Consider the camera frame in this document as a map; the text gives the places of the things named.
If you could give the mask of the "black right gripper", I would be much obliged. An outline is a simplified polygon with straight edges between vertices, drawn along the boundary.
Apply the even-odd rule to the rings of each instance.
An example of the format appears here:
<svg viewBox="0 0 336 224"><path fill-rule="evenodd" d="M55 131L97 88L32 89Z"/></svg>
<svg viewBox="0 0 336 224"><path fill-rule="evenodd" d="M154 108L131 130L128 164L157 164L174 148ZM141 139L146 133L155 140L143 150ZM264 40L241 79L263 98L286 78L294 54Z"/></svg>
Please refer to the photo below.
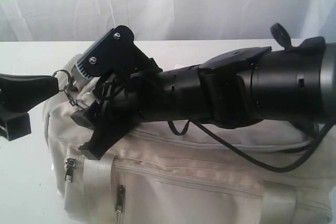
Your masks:
<svg viewBox="0 0 336 224"><path fill-rule="evenodd" d="M70 115L77 125L93 130L90 140L79 146L89 160L100 160L108 149L140 123L138 92L141 78L162 72L155 60L140 50L133 51L128 66L129 71L125 74L111 71L97 77L93 89L95 100Z"/></svg>

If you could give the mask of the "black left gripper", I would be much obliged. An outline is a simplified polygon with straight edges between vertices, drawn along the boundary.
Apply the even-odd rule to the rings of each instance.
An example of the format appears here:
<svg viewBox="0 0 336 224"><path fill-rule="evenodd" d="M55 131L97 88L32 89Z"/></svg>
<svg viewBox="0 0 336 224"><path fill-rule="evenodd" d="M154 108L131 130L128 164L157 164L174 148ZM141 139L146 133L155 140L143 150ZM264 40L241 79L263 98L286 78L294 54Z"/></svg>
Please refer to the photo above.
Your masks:
<svg viewBox="0 0 336 224"><path fill-rule="evenodd" d="M58 92L56 77L1 74L1 137L13 141L29 135L27 112Z"/></svg>

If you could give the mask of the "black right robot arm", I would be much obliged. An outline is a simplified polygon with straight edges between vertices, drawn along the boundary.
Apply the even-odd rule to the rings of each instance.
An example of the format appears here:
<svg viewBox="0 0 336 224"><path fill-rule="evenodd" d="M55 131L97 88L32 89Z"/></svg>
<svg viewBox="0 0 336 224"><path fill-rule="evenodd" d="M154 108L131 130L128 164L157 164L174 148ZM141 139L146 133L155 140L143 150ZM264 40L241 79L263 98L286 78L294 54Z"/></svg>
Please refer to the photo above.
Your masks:
<svg viewBox="0 0 336 224"><path fill-rule="evenodd" d="M90 159L100 159L144 122L186 120L224 129L262 120L335 122L335 44L323 37L278 51L237 49L170 71L129 42L99 65L96 99L71 115L94 131L80 147Z"/></svg>

